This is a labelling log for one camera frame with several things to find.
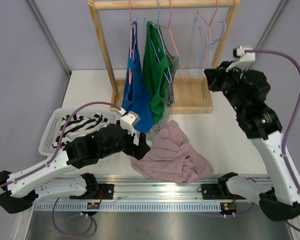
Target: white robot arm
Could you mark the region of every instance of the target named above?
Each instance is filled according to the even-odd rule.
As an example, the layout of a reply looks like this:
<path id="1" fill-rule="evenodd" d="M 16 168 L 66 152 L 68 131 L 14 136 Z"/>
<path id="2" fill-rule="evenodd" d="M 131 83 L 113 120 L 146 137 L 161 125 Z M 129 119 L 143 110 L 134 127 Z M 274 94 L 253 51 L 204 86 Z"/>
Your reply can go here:
<path id="1" fill-rule="evenodd" d="M 292 219 L 300 214 L 300 191 L 292 178 L 300 185 L 300 175 L 286 149 L 282 151 L 283 131 L 277 114 L 265 103 L 270 90 L 266 76 L 256 70 L 246 70 L 255 61 L 250 46 L 233 50 L 233 62 L 222 62 L 216 69 L 206 69 L 209 89 L 222 91 L 236 111 L 239 127 L 261 155 L 273 187 L 265 187 L 246 180 L 236 173 L 228 173 L 219 179 L 220 189 L 242 196 L 260 205 L 264 214 L 273 221 Z"/>
<path id="2" fill-rule="evenodd" d="M 77 137 L 50 157 L 23 171 L 0 172 L 0 205 L 10 214 L 22 212 L 33 203 L 44 199 L 76 196 L 76 199 L 93 198 L 99 187 L 93 174 L 85 173 L 71 181 L 52 180 L 64 173 L 96 164 L 99 159 L 124 152 L 141 159 L 150 150 L 146 136 L 141 133 L 138 145 L 134 144 L 134 125 L 139 116 L 129 112 L 120 118 L 119 124 L 109 124 L 87 136 Z"/>

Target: white laundry basket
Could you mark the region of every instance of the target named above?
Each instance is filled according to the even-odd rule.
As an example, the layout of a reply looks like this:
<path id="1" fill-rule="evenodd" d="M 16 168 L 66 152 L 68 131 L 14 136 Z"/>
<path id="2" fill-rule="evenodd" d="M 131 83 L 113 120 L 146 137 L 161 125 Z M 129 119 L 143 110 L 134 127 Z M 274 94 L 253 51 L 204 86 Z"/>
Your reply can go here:
<path id="1" fill-rule="evenodd" d="M 76 108 L 63 107 L 58 108 L 53 112 L 40 141 L 39 153 L 41 155 L 51 157 L 54 154 L 56 149 L 53 148 L 52 145 L 56 141 L 56 138 L 60 135 L 62 118 L 66 115 L 72 114 L 75 110 Z M 119 115 L 113 111 L 88 109 L 81 110 L 77 114 L 87 118 L 92 118 L 96 113 L 101 113 L 106 116 L 111 124 L 115 124 L 119 119 Z"/>

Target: black and white striped cloth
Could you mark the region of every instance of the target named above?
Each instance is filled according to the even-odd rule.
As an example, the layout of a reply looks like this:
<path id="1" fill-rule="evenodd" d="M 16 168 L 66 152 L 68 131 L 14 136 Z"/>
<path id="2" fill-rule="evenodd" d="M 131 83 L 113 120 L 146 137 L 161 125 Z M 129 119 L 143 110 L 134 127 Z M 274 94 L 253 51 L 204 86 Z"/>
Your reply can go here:
<path id="1" fill-rule="evenodd" d="M 69 117 L 70 115 L 66 115 L 62 118 L 60 134 Z M 101 113 L 96 113 L 93 117 L 85 117 L 75 114 L 65 128 L 61 147 L 64 148 L 67 143 L 72 142 L 75 138 L 84 137 L 108 126 L 109 124 L 110 121 Z M 57 148 L 59 139 L 60 136 L 55 139 L 55 142 L 52 145 L 53 148 Z"/>

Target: clothes hanger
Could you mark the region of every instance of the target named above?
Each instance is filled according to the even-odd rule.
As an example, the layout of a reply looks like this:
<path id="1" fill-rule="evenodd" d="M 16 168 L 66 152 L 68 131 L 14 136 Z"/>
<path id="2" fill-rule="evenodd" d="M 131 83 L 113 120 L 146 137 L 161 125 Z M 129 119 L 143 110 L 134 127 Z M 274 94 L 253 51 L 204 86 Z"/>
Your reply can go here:
<path id="1" fill-rule="evenodd" d="M 170 12 L 170 18 L 169 18 L 168 26 L 164 26 L 164 25 L 159 25 L 159 26 L 160 26 L 160 27 L 163 27 L 163 28 L 165 28 L 165 29 L 169 29 L 169 33 L 170 33 L 170 36 L 171 36 L 171 39 L 172 39 L 172 43 L 173 43 L 175 52 L 176 52 L 176 54 L 179 56 L 179 52 L 178 52 L 178 49 L 177 49 L 177 46 L 176 46 L 176 43 L 175 43 L 175 39 L 174 39 L 174 37 L 173 37 L 173 35 L 172 35 L 172 32 L 171 32 L 171 20 L 172 20 L 172 14 L 173 14 L 174 7 L 173 7 L 173 4 L 172 4 L 172 1 L 169 0 L 169 2 L 170 2 L 170 5 L 171 5 L 171 12 Z M 167 55 L 168 55 L 170 61 L 172 61 L 172 58 L 171 58 L 170 54 L 168 53 Z M 181 76 L 181 78 L 183 79 L 183 81 L 186 82 L 186 81 L 189 79 L 189 78 L 188 78 L 188 75 L 187 75 L 187 72 L 186 72 L 186 70 L 185 70 L 185 68 L 184 68 L 183 65 L 180 65 L 180 66 L 181 66 L 181 68 L 183 69 L 183 72 L 184 72 L 184 74 L 185 74 L 185 76 L 186 76 L 186 79 L 181 75 L 179 69 L 177 69 L 177 72 L 179 73 L 179 75 Z"/>
<path id="2" fill-rule="evenodd" d="M 144 20 L 145 23 L 148 22 L 147 19 L 146 19 L 145 17 L 143 18 L 143 20 Z M 154 23 L 153 21 L 151 21 L 151 25 L 152 25 L 154 28 L 158 28 L 158 27 L 155 25 L 155 23 Z M 154 51 L 156 60 L 158 61 L 158 63 L 160 63 L 161 61 L 160 61 L 160 59 L 159 59 L 159 57 L 158 57 L 158 54 L 157 54 L 157 50 L 156 50 L 156 48 L 155 48 L 155 45 L 154 45 L 152 39 L 151 39 L 150 41 L 151 41 L 152 49 L 153 49 L 153 51 Z M 163 72 L 163 74 L 164 74 L 166 80 L 168 81 L 168 83 L 171 83 L 171 82 L 172 82 L 172 77 L 171 77 L 171 80 L 169 80 L 167 74 L 166 74 L 165 72 Z"/>
<path id="3" fill-rule="evenodd" d="M 219 0 L 217 0 L 217 8 L 213 14 L 213 17 L 212 19 L 210 20 L 210 22 L 208 23 L 202 16 L 202 14 L 200 13 L 200 11 L 197 11 L 197 14 L 196 14 L 196 18 L 195 18 L 195 21 L 194 21 L 194 28 L 196 28 L 196 26 L 198 27 L 198 31 L 200 33 L 200 38 L 201 38 L 201 43 L 202 43 L 202 47 L 203 47 L 203 55 L 204 55 L 204 58 L 205 58 L 205 64 L 206 64 L 206 68 L 212 68 L 212 48 L 213 46 L 221 39 L 224 37 L 225 33 L 226 33 L 226 29 L 227 29 L 227 24 L 225 21 L 221 21 L 219 23 L 223 23 L 223 33 L 222 35 L 219 37 L 219 38 L 216 38 L 214 39 L 213 41 L 211 41 L 211 26 L 212 26 L 212 23 L 213 23 L 213 20 L 216 16 L 216 13 L 218 11 L 218 6 L 219 6 Z M 208 35 L 202 30 L 202 28 L 200 27 L 200 18 L 204 20 L 204 22 L 206 23 L 206 25 L 209 27 L 209 37 Z M 208 65 L 208 59 L 207 59 L 207 54 L 206 54 L 206 51 L 205 51 L 205 44 L 204 44 L 204 41 L 203 41 L 203 34 L 205 35 L 205 39 L 206 39 L 206 44 L 209 48 L 209 63 L 210 65 Z M 197 73 L 198 73 L 198 79 L 199 79 L 199 83 L 200 83 L 200 88 L 201 88 L 201 94 L 202 94 L 202 98 L 203 100 L 205 99 L 205 96 L 204 96 L 204 92 L 203 92 L 203 87 L 202 87 L 202 83 L 201 83 L 201 76 L 200 76 L 200 69 L 199 69 L 199 62 L 200 62 L 200 59 L 199 59 L 199 54 L 198 54 L 198 49 L 197 49 L 197 35 L 195 33 L 195 36 L 194 36 L 194 43 L 195 43 L 195 56 L 196 56 L 196 66 L 197 66 Z M 203 106 L 204 108 L 204 112 L 205 113 L 208 113 L 209 112 L 209 98 L 207 97 L 206 98 L 206 101 L 207 101 L 207 108 L 206 106 Z"/>
<path id="4" fill-rule="evenodd" d="M 214 45 L 215 45 L 220 39 L 222 39 L 222 38 L 225 36 L 225 34 L 226 34 L 226 29 L 227 29 L 227 23 L 226 23 L 226 21 L 219 21 L 218 23 L 223 24 L 223 33 L 222 33 L 222 35 L 221 35 L 220 37 L 215 38 L 215 39 L 213 40 L 213 42 L 210 42 L 210 41 L 211 41 L 211 35 L 209 34 L 209 36 L 208 36 L 208 34 L 206 34 L 205 31 L 203 31 L 203 29 L 200 27 L 200 21 L 198 20 L 198 29 L 200 30 L 200 38 L 201 38 L 202 46 L 204 46 L 203 36 L 202 36 L 202 34 L 204 34 L 205 39 L 206 39 L 206 44 L 207 44 L 207 46 L 209 47 L 209 58 L 210 58 L 210 66 L 209 66 L 209 67 L 210 67 L 210 68 L 212 68 L 212 48 L 214 47 Z"/>
<path id="5" fill-rule="evenodd" d="M 158 19 L 157 19 L 157 21 L 156 21 L 156 26 L 155 26 L 155 27 L 158 29 L 158 34 L 159 34 L 161 43 L 163 43 L 164 40 L 163 40 L 163 38 L 162 38 L 162 36 L 161 36 L 161 32 L 160 32 L 160 24 L 159 24 L 159 21 L 160 21 L 160 11 L 161 11 L 161 9 L 160 9 L 160 0 L 156 0 L 156 1 L 158 2 L 159 12 L 158 12 Z M 164 44 L 161 44 L 161 45 L 162 45 L 162 48 L 163 48 L 163 53 L 164 53 L 164 55 L 167 55 Z M 168 72 L 169 72 L 169 77 L 170 77 L 170 79 L 167 78 L 167 81 L 168 81 L 169 84 L 171 84 L 171 82 L 172 82 L 172 76 L 171 76 L 170 67 L 168 67 Z"/>
<path id="6" fill-rule="evenodd" d="M 132 60 L 134 60 L 136 44 L 137 44 L 137 37 L 134 36 L 134 43 L 132 46 L 133 33 L 136 33 L 136 31 L 133 31 L 134 25 L 133 25 L 132 17 L 131 17 L 131 0 L 129 0 L 129 14 L 130 14 L 130 28 L 131 28 L 129 53 L 130 53 L 130 58 L 132 58 Z M 131 85 L 131 82 L 132 82 L 132 71 L 131 71 L 131 69 L 129 69 L 129 85 Z"/>

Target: wooden pole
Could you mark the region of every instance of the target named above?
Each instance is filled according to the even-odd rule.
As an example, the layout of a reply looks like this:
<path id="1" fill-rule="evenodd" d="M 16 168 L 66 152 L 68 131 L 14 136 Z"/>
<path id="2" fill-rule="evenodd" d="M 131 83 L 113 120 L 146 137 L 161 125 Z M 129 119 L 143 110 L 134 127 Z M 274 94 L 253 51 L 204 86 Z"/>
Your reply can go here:
<path id="1" fill-rule="evenodd" d="M 173 0 L 174 9 L 186 8 L 216 8 L 217 0 Z M 219 0 L 220 8 L 229 8 L 237 4 L 236 0 Z M 94 9 L 101 10 L 128 10 L 129 1 L 95 1 Z M 170 9 L 169 0 L 160 0 L 161 9 Z M 131 9 L 158 9 L 156 0 L 132 0 Z"/>
<path id="2" fill-rule="evenodd" d="M 114 70 L 112 68 L 112 64 L 111 64 L 111 60 L 110 60 L 110 56 L 109 56 L 109 52 L 108 52 L 108 47 L 107 47 L 107 43 L 106 43 L 104 30 L 103 30 L 102 25 L 101 25 L 100 16 L 99 16 L 98 11 L 95 10 L 93 3 L 94 3 L 94 1 L 88 1 L 88 5 L 89 5 L 92 20 L 93 20 L 95 32 L 96 32 L 96 35 L 97 35 L 98 40 L 99 40 L 99 44 L 100 44 L 102 56 L 103 56 L 103 59 L 104 59 L 105 67 L 106 67 L 106 70 L 108 72 L 111 87 L 112 87 L 112 91 L 113 91 L 113 94 L 114 94 L 114 100 L 117 101 L 118 98 L 119 98 L 118 86 L 117 86 L 117 82 L 116 82 L 116 79 L 115 79 Z"/>
<path id="3" fill-rule="evenodd" d="M 218 45 L 216 46 L 216 49 L 215 49 L 214 56 L 213 56 L 213 60 L 212 60 L 212 68 L 213 69 L 215 69 L 219 65 L 219 62 L 221 60 L 222 54 L 224 52 L 224 49 L 225 49 L 227 41 L 228 41 L 230 30 L 231 30 L 231 28 L 234 24 L 235 18 L 236 18 L 236 14 L 237 14 L 239 5 L 240 5 L 240 0 L 236 0 L 235 5 L 232 7 L 229 7 L 228 13 L 225 17 L 226 31 L 225 31 L 224 36 L 219 40 Z M 220 36 L 223 35 L 223 32 L 224 32 L 224 27 L 222 28 Z"/>

